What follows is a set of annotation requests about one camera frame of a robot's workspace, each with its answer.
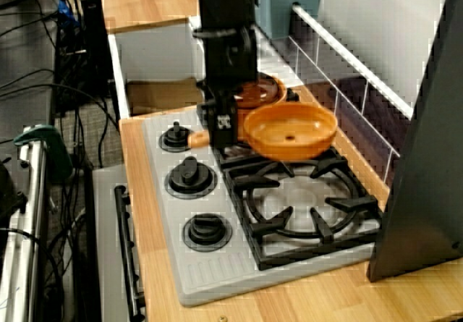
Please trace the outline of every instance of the black panel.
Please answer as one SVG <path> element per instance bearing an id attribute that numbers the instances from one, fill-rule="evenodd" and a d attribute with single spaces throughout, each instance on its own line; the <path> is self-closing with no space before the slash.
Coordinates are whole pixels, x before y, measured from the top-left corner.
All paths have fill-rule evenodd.
<path id="1" fill-rule="evenodd" d="M 463 256 L 463 0 L 446 0 L 386 205 L 371 281 Z"/>

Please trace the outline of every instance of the stove burner grate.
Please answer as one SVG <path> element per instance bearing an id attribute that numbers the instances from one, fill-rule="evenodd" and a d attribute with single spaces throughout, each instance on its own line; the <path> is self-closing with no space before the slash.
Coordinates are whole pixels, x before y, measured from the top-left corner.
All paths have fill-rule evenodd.
<path id="1" fill-rule="evenodd" d="M 300 172 L 301 167 L 313 167 L 311 173 Z M 347 160 L 340 156 L 334 148 L 330 148 L 319 157 L 311 161 L 285 164 L 281 162 L 264 161 L 248 164 L 225 172 L 226 186 L 231 195 L 239 219 L 245 230 L 247 241 L 260 270 L 282 266 L 295 261 L 325 255 L 339 250 L 356 247 L 375 241 L 378 227 L 360 230 L 355 234 L 341 234 L 335 238 L 336 233 L 346 229 L 355 219 L 375 220 L 379 225 L 381 210 L 378 201 L 369 195 L 358 179 L 348 167 Z M 313 230 L 299 231 L 287 229 L 294 208 L 287 206 L 276 216 L 267 219 L 255 202 L 255 192 L 259 189 L 273 189 L 280 186 L 282 179 L 291 179 L 299 176 L 317 179 L 327 173 L 339 178 L 350 193 L 349 198 L 325 198 L 325 203 L 344 213 L 344 217 L 335 224 L 328 225 L 316 208 L 310 208 L 310 218 L 313 221 Z M 282 177 L 271 179 L 268 175 L 278 174 Z M 261 246 L 264 245 L 265 236 L 277 234 L 282 237 L 303 240 L 320 240 L 317 245 L 301 245 L 274 255 L 264 255 Z"/>

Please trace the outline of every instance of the white cabinet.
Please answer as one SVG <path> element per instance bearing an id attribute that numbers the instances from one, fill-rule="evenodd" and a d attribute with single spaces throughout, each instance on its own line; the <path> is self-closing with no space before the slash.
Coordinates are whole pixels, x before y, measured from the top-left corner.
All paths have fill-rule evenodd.
<path id="1" fill-rule="evenodd" d="M 168 82 L 195 76 L 188 23 L 108 36 L 121 118 L 130 117 L 125 85 Z"/>

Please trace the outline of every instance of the toy stove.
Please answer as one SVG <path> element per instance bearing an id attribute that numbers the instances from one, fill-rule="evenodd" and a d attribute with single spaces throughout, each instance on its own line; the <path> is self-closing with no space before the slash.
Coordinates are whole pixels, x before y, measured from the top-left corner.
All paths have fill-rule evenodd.
<path id="1" fill-rule="evenodd" d="M 381 211 L 334 148 L 297 164 L 188 150 L 195 110 L 143 131 L 179 301 L 200 305 L 370 258 Z"/>

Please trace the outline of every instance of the orange frying pan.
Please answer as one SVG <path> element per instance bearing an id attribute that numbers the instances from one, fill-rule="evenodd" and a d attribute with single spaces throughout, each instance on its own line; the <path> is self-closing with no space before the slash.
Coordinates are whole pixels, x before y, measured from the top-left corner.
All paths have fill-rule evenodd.
<path id="1" fill-rule="evenodd" d="M 326 151 L 338 121 L 322 106 L 278 103 L 247 115 L 243 130 L 254 151 L 274 161 L 304 161 Z"/>

